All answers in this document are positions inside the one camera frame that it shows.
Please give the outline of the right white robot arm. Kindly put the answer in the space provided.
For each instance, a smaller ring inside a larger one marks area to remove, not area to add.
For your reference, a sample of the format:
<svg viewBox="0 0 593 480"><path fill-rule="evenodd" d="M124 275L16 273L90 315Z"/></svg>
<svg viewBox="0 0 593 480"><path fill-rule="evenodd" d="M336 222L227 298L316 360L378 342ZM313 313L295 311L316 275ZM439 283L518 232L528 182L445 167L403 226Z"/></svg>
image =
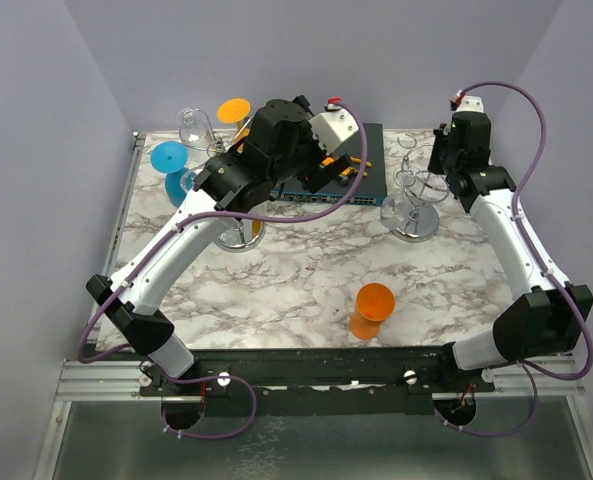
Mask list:
<svg viewBox="0 0 593 480"><path fill-rule="evenodd" d="M436 379L456 392L472 370L566 353L576 346L593 305L585 285L574 285L547 253L515 199L507 170L490 164L491 121L461 110L434 131L431 172L486 234L508 279L512 303L486 331L446 346L450 358Z"/></svg>

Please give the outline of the chrome glass rack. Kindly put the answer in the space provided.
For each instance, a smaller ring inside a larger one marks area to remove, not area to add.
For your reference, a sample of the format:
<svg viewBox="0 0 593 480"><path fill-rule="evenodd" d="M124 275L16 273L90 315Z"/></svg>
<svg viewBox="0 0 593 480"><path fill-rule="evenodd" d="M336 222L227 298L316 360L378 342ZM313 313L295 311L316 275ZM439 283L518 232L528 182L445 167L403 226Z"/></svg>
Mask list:
<svg viewBox="0 0 593 480"><path fill-rule="evenodd" d="M419 144L418 140L408 132L397 138L398 145L405 150L400 167L395 171L409 170L415 174L415 184L408 190L408 198L414 205L413 221L409 236L401 237L390 232L400 240L420 243L429 240L438 230L440 220L436 205L443 202L449 195L446 181L427 169L412 164L412 155L419 153L424 156L424 150L431 154L431 144Z"/></svg>
<svg viewBox="0 0 593 480"><path fill-rule="evenodd" d="M210 122L210 126L212 127L214 141L208 150L209 158L204 163L198 163L197 165L199 167L202 167L202 165L205 164L211 157L214 157L218 154L226 152L228 150L228 148L232 145L231 140L228 140L227 138L223 138L221 134L217 133L214 130L210 118L209 118L209 122ZM252 241L251 243L244 245L244 244L237 243L237 240L239 239L239 235L236 232L237 224L234 227L232 227L229 230L222 233L215 240L215 244L218 247L220 247L222 250L240 253L240 252L248 251L248 250L255 248L261 242L263 235L265 233L264 225L262 228L262 233L257 237L257 239Z"/></svg>

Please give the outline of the yellow plastic wine glass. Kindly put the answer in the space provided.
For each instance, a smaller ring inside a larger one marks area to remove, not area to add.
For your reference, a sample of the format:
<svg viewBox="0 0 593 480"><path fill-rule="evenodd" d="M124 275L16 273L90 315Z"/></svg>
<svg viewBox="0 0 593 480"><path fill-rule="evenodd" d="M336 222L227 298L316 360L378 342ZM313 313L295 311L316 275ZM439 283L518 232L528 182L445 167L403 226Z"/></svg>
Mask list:
<svg viewBox="0 0 593 480"><path fill-rule="evenodd" d="M227 125L234 125L236 132L231 139L235 144L249 133L246 127L251 117L252 105L244 98L232 98L225 101L217 110L218 120ZM237 243L248 244L256 240L262 233L263 223L259 220L239 220L236 232L239 235Z"/></svg>

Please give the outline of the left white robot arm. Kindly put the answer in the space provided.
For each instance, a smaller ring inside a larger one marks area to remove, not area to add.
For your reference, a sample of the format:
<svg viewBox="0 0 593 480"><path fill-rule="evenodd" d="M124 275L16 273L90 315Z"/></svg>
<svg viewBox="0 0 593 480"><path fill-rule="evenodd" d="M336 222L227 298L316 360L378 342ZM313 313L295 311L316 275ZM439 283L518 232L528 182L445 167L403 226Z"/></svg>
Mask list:
<svg viewBox="0 0 593 480"><path fill-rule="evenodd" d="M192 189L165 226L126 266L111 276L94 275L86 290L128 347L149 358L177 395L198 380L194 356L159 307L192 262L242 220L267 222L254 208L295 178L312 193L350 164L339 151L353 136L368 147L358 115L341 99L328 100L315 114L308 100L272 99L259 108L248 134L207 160Z"/></svg>

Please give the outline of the clear wine glass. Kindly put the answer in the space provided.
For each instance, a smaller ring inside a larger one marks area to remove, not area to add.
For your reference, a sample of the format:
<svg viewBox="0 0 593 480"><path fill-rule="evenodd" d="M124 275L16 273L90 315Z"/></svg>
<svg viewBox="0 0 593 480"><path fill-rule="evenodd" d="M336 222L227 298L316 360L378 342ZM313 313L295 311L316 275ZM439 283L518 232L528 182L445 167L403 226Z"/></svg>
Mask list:
<svg viewBox="0 0 593 480"><path fill-rule="evenodd" d="M198 108L185 108L177 114L179 139L188 149L193 163L204 163L214 136L207 114Z"/></svg>

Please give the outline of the ribbed clear glass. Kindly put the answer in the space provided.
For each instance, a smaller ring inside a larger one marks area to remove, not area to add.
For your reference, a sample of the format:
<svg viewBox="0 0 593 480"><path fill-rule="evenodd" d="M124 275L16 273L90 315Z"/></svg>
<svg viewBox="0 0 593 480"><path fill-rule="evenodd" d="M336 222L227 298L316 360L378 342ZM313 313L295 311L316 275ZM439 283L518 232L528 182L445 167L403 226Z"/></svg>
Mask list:
<svg viewBox="0 0 593 480"><path fill-rule="evenodd" d="M182 189L188 193L194 189L196 178L202 172L202 168L187 169L180 180Z"/></svg>
<svg viewBox="0 0 593 480"><path fill-rule="evenodd" d="M389 194L382 202L380 221L384 227L398 236L409 236L413 221L414 205L408 198L408 190L415 184L415 174L399 170L394 176L398 190Z"/></svg>

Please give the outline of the blue plastic goblet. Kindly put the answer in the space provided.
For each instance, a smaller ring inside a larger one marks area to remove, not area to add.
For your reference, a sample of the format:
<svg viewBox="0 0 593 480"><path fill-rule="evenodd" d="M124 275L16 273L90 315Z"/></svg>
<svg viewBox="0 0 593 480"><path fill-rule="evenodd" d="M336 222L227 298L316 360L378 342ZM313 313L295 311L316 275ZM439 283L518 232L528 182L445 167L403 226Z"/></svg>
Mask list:
<svg viewBox="0 0 593 480"><path fill-rule="evenodd" d="M188 149L177 141L166 141L156 146L150 154L150 164L154 170L165 176L164 187L170 203L180 207L187 193L180 180L190 159Z"/></svg>

